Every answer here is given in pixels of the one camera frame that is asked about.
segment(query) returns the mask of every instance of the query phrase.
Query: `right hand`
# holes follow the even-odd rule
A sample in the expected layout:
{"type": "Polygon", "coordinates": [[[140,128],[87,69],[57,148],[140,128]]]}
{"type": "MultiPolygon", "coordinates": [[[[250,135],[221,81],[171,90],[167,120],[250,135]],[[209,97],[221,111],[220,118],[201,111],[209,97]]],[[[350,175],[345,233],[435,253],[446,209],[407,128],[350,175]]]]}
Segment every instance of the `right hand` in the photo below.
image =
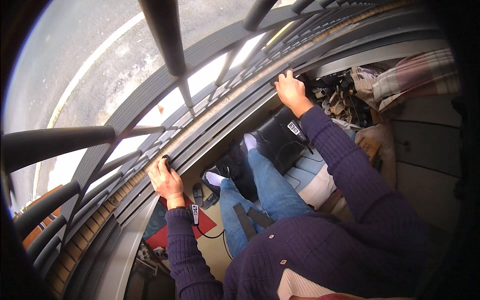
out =
{"type": "Polygon", "coordinates": [[[278,97],[293,114],[300,118],[303,113],[313,107],[310,100],[305,97],[305,86],[303,82],[293,78],[293,72],[287,71],[287,76],[280,74],[278,76],[278,82],[275,82],[276,91],[278,97]]]}
{"type": "Polygon", "coordinates": [[[174,169],[167,170],[166,158],[153,162],[148,176],[152,181],[154,190],[167,200],[167,209],[185,207],[183,199],[183,182],[174,169]]]}

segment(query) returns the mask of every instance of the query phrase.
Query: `knit sweater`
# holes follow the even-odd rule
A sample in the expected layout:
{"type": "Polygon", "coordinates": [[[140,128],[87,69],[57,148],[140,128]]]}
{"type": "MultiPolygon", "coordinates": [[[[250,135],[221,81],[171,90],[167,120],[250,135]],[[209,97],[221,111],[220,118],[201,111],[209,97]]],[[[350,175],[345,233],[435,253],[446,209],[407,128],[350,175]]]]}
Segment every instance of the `knit sweater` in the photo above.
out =
{"type": "Polygon", "coordinates": [[[413,296],[427,260],[426,225],[319,106],[303,115],[301,125],[355,221],[317,212],[283,218],[248,242],[222,284],[197,248],[188,211],[171,209],[165,215],[167,252],[180,299],[278,299],[285,268],[335,292],[413,296]]]}

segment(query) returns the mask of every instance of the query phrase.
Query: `foot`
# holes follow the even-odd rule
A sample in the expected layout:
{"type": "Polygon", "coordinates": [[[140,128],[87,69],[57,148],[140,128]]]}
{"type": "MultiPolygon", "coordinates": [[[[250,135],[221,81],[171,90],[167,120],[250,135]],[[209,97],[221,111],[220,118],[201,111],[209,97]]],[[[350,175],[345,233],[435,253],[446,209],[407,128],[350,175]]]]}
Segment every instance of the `foot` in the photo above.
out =
{"type": "Polygon", "coordinates": [[[205,174],[205,177],[207,178],[208,183],[215,186],[220,186],[222,180],[225,179],[225,177],[220,176],[213,172],[207,172],[205,174]]]}
{"type": "Polygon", "coordinates": [[[243,135],[243,140],[245,141],[245,146],[247,147],[247,152],[251,149],[257,148],[257,140],[255,140],[254,136],[250,133],[246,133],[243,135]]]}

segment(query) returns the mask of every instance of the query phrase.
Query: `concrete ground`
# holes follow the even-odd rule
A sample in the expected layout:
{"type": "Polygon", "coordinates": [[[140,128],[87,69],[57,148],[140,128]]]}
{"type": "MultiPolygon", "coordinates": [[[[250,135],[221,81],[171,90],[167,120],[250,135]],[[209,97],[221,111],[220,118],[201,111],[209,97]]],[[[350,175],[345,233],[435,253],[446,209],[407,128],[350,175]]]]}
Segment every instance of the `concrete ground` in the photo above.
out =
{"type": "MultiPolygon", "coordinates": [[[[183,47],[243,19],[252,3],[180,0],[183,47]]],[[[47,128],[52,119],[53,127],[103,125],[122,101],[164,64],[143,18],[101,52],[73,85],[56,115],[55,108],[94,51],[140,12],[136,0],[53,1],[17,62],[4,110],[4,132],[47,128]]],[[[56,158],[42,162],[35,191],[35,165],[12,174],[20,207],[49,190],[49,174],[56,162],[56,158]]]]}

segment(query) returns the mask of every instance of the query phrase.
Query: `jeans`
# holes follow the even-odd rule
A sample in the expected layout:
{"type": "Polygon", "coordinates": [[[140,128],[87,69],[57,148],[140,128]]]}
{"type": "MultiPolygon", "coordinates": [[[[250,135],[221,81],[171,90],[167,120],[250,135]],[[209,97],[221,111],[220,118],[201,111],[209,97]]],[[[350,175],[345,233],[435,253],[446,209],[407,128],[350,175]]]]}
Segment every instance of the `jeans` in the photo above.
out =
{"type": "MultiPolygon", "coordinates": [[[[257,149],[251,149],[247,154],[247,158],[253,171],[258,199],[262,204],[262,213],[274,221],[278,221],[285,217],[303,215],[313,211],[275,169],[272,162],[261,155],[257,149]]],[[[253,209],[257,208],[240,194],[230,178],[223,179],[220,183],[219,201],[228,249],[232,256],[235,257],[248,241],[237,214],[233,210],[233,206],[240,203],[246,212],[250,207],[253,209]]],[[[252,219],[250,221],[257,233],[263,230],[252,219]]]]}

